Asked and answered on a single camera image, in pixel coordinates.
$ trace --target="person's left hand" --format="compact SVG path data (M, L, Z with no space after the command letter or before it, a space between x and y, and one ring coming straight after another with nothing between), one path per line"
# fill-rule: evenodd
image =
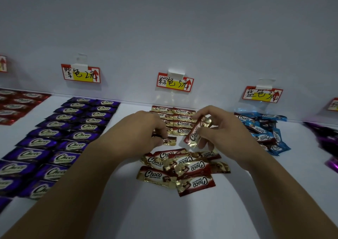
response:
M151 137L154 130L164 139L168 137L166 124L158 114L138 111L116 123L87 148L119 162L140 157L163 144L160 137Z

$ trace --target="purple chocolate wrapper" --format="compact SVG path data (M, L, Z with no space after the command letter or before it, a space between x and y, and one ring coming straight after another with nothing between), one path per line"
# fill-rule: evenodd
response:
M17 162L40 162L48 158L51 154L49 150L36 150L23 147L17 147L6 154L2 159Z
M116 107L111 107L111 106L103 106L103 105L99 105L99 106L93 106L91 109L91 111L96 111L96 112L105 112L105 113L112 113L114 114L117 110Z
M65 121L65 122L77 122L78 117L75 115L66 115L66 114L52 114L46 118L46 120L51 121Z
M91 99L91 98L77 98L77 97L73 97L69 100L67 100L67 102L78 102L78 103L85 103L88 105L95 105L96 103L96 99Z
M0 213L5 209L5 207L12 201L12 199L7 197L0 196Z
M11 193L18 190L22 180L17 177L0 177L0 195L11 196Z
M62 130L53 130L49 128L38 128L30 131L27 136L30 137L41 137L47 139L59 140L64 138L68 133Z
M84 142L63 141L56 147L56 150L74 152L74 153L82 153L84 149L87 147L87 145L88 144Z
M99 118L86 117L86 118L81 118L80 122L81 123L95 124L95 125L99 125L99 126L107 126L109 121L106 121L104 119L99 119Z
M333 169L335 172L338 173L338 159L335 157L331 157L325 163L329 168Z
M104 105L104 106L111 106L111 107L118 107L121 103L117 101L111 100L96 100L95 105Z
M15 146L29 147L36 149L51 149L57 145L57 142L52 139L30 138L26 137L17 143Z
M83 110L80 108L70 108L70 107L60 107L54 111L54 113L58 114L71 114L71 115L82 115Z
M104 113L104 112L87 112L86 116L94 117L94 118L101 118L104 120L110 120L112 118L111 113Z
M56 152L48 162L55 165L71 166L80 155L79 153Z
M72 125L68 122L64 121L43 121L40 122L38 125L35 125L39 128L48 128L48 129L57 129L57 130L69 130Z
M94 132L84 132L84 131L74 131L72 134L68 135L66 139L83 141L83 142L92 142L97 139L100 135Z
M72 130L82 130L82 131L88 131L88 132L96 132L96 133L102 133L102 129L100 126L96 124L88 124L88 123L81 123L77 126L74 126Z
M36 168L34 163L17 163L0 160L0 177L22 177L32 173Z
M63 103L61 106L77 108L77 109L88 109L89 107L91 107L90 105L87 105L85 103L78 103L78 102L66 102L66 103Z
M22 190L18 196L38 200L44 196L54 184L55 182L34 180Z
M68 167L65 166L44 164L35 174L34 178L37 180L58 181L67 170Z

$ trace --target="hand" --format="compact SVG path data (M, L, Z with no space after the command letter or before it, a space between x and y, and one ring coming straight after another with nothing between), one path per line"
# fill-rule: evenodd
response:
M246 170L257 157L268 155L233 113L209 105L199 110L192 118L198 119L208 114L211 115L212 125L217 127L201 127L197 131L201 136L199 148L208 144L209 150L213 150L215 146Z
M166 124L158 114L138 111L116 123L87 148L120 162L127 158L140 157L163 144L160 137L151 137L154 129L163 138L168 137Z

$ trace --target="person's right hand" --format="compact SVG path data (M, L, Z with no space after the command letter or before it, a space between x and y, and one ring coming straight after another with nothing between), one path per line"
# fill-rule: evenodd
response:
M199 110L192 118L198 119L208 114L211 115L212 125L217 127L199 128L197 133L202 137L198 144L199 148L204 148L207 143L209 150L213 150L215 146L246 170L252 161L269 155L233 113L209 105Z

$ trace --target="forearm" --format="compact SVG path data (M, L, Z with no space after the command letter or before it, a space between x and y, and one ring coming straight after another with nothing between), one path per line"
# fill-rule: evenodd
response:
M104 187L119 164L89 146L65 175L3 236L83 238Z
M262 155L249 172L278 238L336 238L335 224L272 156Z

